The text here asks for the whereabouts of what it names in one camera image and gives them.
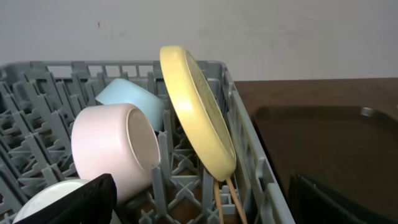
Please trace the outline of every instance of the wooden chopstick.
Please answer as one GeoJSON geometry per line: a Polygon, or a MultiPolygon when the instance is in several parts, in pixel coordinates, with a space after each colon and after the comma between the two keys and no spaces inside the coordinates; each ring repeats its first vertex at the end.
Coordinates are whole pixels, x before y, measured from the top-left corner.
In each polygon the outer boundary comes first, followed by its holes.
{"type": "Polygon", "coordinates": [[[218,186],[218,181],[214,179],[214,200],[216,201],[216,207],[218,209],[218,218],[220,219],[220,224],[224,224],[223,206],[221,205],[221,195],[220,187],[218,186]]]}
{"type": "Polygon", "coordinates": [[[235,188],[234,188],[234,185],[232,184],[231,178],[226,179],[226,183],[228,184],[229,191],[231,192],[232,199],[234,200],[236,209],[238,210],[238,213],[239,213],[239,216],[241,217],[242,223],[248,224],[248,220],[246,219],[246,214],[243,210],[241,202],[238,199],[238,196],[236,195],[235,188]]]}

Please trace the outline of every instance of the yellow dish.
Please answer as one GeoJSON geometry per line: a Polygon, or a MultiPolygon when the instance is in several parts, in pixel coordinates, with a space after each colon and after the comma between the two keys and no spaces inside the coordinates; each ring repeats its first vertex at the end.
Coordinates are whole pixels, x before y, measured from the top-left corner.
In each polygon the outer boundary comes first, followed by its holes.
{"type": "Polygon", "coordinates": [[[198,157],[219,181],[236,167],[235,150],[218,104],[191,54],[162,47],[160,64],[175,112],[198,157]]]}

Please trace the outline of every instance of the tray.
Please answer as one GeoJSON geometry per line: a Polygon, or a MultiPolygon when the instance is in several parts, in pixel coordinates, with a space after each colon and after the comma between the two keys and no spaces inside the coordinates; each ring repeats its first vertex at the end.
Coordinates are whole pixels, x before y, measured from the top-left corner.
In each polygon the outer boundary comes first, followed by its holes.
{"type": "MultiPolygon", "coordinates": [[[[233,176],[250,223],[294,223],[228,69],[198,62],[228,125],[237,155],[233,176]]],[[[213,178],[192,149],[167,94],[159,61],[21,62],[0,67],[0,224],[11,223],[45,187],[76,178],[70,134],[76,115],[97,105],[114,78],[156,94],[168,105],[158,142],[162,162],[152,187],[117,209],[123,223],[219,223],[213,178]]],[[[239,219],[226,183],[225,220],[239,219]]]]}
{"type": "Polygon", "coordinates": [[[261,108],[256,129],[287,195],[303,173],[367,209],[398,221],[398,122],[371,108],[261,108]]]}

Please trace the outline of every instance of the cup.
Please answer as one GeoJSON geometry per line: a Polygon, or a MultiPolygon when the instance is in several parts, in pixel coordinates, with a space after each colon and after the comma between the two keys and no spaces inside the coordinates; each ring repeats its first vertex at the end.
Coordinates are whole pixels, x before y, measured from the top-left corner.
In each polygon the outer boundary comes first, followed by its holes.
{"type": "Polygon", "coordinates": [[[111,174],[118,203],[150,186],[160,162],[159,145],[148,119],[132,104],[87,107],[72,129],[72,154],[81,179],[111,174]]]}
{"type": "MultiPolygon", "coordinates": [[[[89,180],[65,180],[57,184],[51,185],[46,189],[39,192],[37,195],[32,197],[18,212],[14,221],[12,223],[19,222],[24,218],[33,215],[34,213],[40,211],[41,209],[51,205],[57,200],[63,198],[64,196],[72,193],[79,187],[87,184],[89,180]]],[[[121,224],[119,217],[116,213],[112,212],[112,219],[110,224],[121,224]]]]}
{"type": "Polygon", "coordinates": [[[103,105],[130,103],[137,106],[148,118],[155,131],[163,128],[165,103],[144,88],[122,78],[114,79],[95,98],[103,105]]]}

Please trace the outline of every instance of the wooden table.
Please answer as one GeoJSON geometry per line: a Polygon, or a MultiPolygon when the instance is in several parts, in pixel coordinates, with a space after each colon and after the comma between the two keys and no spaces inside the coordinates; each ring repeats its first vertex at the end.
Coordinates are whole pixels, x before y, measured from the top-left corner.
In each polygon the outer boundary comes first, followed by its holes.
{"type": "Polygon", "coordinates": [[[398,119],[398,78],[235,82],[252,116],[262,106],[367,106],[398,119]]]}

